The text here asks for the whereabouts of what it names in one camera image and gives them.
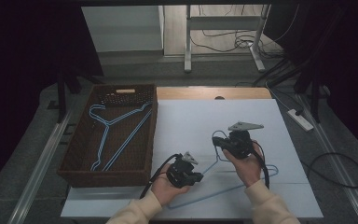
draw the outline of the person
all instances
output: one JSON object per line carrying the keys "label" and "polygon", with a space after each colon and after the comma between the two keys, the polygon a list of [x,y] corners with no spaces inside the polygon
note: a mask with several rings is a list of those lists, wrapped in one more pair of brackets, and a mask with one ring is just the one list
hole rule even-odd
{"label": "person", "polygon": [[[258,144],[254,143],[255,151],[261,155]],[[260,179],[261,166],[254,155],[243,160],[237,160],[227,150],[223,150],[226,158],[235,167],[238,177],[245,185],[245,193],[252,207],[252,220],[255,224],[264,223],[299,223],[298,219],[288,210],[283,199],[271,192]],[[126,207],[114,214],[106,224],[118,223],[148,223],[148,221],[162,210],[164,205],[170,203],[177,195],[189,191],[190,186],[175,188],[165,171],[169,164],[165,165],[143,199],[132,200]]]}

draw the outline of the beige sleeve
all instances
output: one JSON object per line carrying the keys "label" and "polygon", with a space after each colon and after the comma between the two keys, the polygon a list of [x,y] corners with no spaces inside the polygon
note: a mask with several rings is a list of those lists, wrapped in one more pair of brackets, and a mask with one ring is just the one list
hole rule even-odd
{"label": "beige sleeve", "polygon": [[131,200],[129,205],[119,210],[106,224],[148,223],[161,210],[161,204],[155,194],[149,190],[143,199]]}
{"label": "beige sleeve", "polygon": [[253,221],[255,224],[273,223],[300,223],[289,212],[283,199],[264,185],[262,180],[257,181],[245,190],[253,206]]}

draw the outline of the power strip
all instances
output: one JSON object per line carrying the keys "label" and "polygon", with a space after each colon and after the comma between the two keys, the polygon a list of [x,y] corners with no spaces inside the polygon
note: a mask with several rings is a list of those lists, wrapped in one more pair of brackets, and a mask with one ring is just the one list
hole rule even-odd
{"label": "power strip", "polygon": [[306,132],[313,129],[313,126],[306,119],[304,119],[304,117],[301,115],[296,115],[296,111],[294,109],[287,111],[287,114]]}

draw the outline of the wicker basket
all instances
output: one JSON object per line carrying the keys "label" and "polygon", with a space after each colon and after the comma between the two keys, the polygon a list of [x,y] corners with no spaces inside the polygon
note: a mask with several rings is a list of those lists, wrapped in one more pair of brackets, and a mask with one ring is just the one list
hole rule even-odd
{"label": "wicker basket", "polygon": [[[105,106],[105,109],[92,110],[93,114],[104,120],[114,120],[135,109],[140,110],[142,106],[145,108],[107,125],[90,116],[92,105]],[[151,172],[157,112],[155,85],[94,85],[57,174],[73,188],[146,185]],[[104,166],[145,118],[145,123],[133,135],[111,168],[103,171]],[[91,171],[93,163],[98,160],[97,154],[106,126],[109,129],[102,147],[101,164]]]}

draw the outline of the wall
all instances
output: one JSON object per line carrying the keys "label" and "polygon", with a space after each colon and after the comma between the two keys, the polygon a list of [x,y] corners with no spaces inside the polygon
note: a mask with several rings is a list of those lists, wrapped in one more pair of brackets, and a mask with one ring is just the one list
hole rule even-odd
{"label": "wall", "polygon": [[82,7],[97,52],[163,49],[161,8]]}

